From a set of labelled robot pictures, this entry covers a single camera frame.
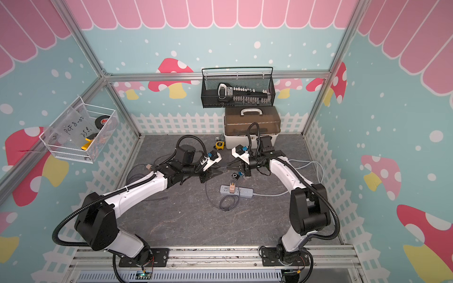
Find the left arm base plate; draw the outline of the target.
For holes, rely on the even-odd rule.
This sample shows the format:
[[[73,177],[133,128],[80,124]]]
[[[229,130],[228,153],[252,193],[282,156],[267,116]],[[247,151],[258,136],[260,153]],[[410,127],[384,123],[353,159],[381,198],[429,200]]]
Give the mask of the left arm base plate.
[[[136,257],[120,258],[119,266],[126,267],[166,267],[169,248],[144,248]]]

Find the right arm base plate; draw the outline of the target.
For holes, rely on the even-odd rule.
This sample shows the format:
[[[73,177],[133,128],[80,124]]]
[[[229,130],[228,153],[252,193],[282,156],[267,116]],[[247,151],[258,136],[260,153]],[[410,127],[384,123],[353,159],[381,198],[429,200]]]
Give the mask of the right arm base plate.
[[[305,267],[310,265],[309,256],[304,252],[287,252],[282,246],[266,247],[258,249],[263,266],[296,266]]]

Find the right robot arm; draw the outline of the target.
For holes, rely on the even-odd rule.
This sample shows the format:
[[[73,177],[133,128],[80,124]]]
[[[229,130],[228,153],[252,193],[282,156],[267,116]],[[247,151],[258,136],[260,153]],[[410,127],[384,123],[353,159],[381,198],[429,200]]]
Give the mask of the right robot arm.
[[[234,161],[227,169],[250,177],[252,170],[266,168],[278,177],[290,194],[289,230],[279,239],[275,248],[277,260],[290,265],[304,259],[305,244],[312,239],[332,240],[340,234],[340,219],[327,200],[327,190],[321,183],[312,183],[290,164],[286,155],[275,150],[270,136],[262,136],[257,122],[247,129],[248,146],[232,149]]]

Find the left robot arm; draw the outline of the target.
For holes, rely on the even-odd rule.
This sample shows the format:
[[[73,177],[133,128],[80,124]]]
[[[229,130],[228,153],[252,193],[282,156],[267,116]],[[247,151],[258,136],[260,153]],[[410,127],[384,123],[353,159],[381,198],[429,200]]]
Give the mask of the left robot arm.
[[[194,161],[196,148],[182,144],[187,138],[187,135],[182,136],[173,153],[162,163],[152,165],[150,172],[141,179],[111,193],[87,195],[82,207],[57,225],[52,234],[53,242],[60,246],[105,250],[120,258],[128,258],[135,265],[150,263],[154,256],[149,244],[141,237],[121,230],[117,219],[141,201],[174,185],[181,185],[191,177],[198,177],[201,183],[205,183],[222,174],[220,153],[215,150],[208,152],[200,138],[191,136],[202,147],[201,158]]]

